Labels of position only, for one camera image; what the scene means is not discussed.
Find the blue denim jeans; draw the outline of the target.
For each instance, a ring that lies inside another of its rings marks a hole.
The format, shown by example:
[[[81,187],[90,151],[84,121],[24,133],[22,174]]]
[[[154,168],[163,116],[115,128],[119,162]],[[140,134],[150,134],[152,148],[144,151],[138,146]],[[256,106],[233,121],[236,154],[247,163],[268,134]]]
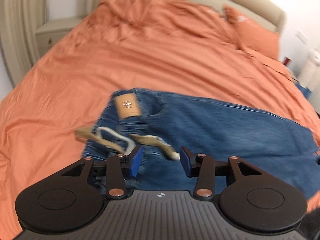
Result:
[[[125,137],[154,135],[225,161],[238,156],[298,188],[319,190],[318,145],[310,129],[273,113],[229,102],[132,89],[115,92],[95,123]]]

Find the tan belt with buckle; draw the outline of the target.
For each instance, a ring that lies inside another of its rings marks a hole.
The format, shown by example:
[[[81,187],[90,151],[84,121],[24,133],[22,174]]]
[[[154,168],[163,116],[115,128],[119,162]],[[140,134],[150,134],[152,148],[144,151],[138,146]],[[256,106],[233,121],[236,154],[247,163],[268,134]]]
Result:
[[[123,148],[116,142],[104,139],[103,133],[107,133],[108,135],[111,136],[112,139],[116,139],[117,141],[123,142],[126,148]],[[136,143],[138,143],[145,146],[152,146],[152,147],[159,148],[164,153],[164,155],[169,159],[172,159],[172,160],[180,159],[180,154],[177,153],[170,144],[167,144],[162,138],[154,135],[130,134],[129,137],[125,137],[109,127],[100,126],[95,130],[93,130],[93,126],[87,126],[87,127],[76,129],[75,137],[86,139],[86,140],[93,140],[100,145],[103,145],[107,148],[110,148],[116,151],[117,153],[120,153],[126,156],[128,156],[131,153],[131,151],[135,148]]]

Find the white object beside bed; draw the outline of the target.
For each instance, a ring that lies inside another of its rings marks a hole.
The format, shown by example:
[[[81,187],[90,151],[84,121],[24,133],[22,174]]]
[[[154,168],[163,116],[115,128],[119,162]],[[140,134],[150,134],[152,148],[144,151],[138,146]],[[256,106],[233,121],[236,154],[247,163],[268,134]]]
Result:
[[[319,52],[311,50],[298,77],[299,84],[313,92],[319,84]]]

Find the red item on nightstand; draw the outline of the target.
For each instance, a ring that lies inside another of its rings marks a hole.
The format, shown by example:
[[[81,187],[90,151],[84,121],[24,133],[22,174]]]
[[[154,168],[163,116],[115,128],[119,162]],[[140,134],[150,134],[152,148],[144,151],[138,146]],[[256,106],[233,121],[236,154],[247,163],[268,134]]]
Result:
[[[289,64],[291,63],[291,59],[289,57],[284,57],[283,58],[283,61],[282,61],[282,64],[285,66],[285,67],[288,67]]]

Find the orange pillow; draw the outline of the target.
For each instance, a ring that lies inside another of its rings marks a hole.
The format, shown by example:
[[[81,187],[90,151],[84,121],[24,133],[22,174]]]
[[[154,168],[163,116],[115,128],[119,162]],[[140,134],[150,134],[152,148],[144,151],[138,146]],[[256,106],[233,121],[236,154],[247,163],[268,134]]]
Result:
[[[228,5],[223,6],[227,21],[235,29],[243,44],[266,57],[277,60],[279,34],[270,31],[258,22]]]

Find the beige left nightstand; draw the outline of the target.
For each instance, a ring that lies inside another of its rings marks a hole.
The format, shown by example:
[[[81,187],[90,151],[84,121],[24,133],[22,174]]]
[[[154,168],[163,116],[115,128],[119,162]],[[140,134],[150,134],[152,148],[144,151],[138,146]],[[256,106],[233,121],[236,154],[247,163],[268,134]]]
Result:
[[[82,21],[80,17],[49,20],[36,30],[35,38],[40,57],[43,57],[57,42]]]

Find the orange bed duvet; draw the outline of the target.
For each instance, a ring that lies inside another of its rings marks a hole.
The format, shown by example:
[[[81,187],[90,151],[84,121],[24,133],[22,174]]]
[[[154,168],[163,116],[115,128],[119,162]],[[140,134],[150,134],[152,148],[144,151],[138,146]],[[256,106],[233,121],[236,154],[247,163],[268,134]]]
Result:
[[[246,48],[215,9],[186,0],[101,0],[1,102],[1,239],[20,232],[21,191],[81,157],[75,137],[115,92],[148,89],[261,109],[310,129],[319,118],[279,61]]]

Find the beige curtain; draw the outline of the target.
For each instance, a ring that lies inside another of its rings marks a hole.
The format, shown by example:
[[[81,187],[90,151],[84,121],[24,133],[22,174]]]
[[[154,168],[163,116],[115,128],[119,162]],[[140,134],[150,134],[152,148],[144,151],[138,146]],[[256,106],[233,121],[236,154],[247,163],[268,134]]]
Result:
[[[48,20],[46,0],[1,0],[1,46],[14,86],[40,59],[36,31]]]

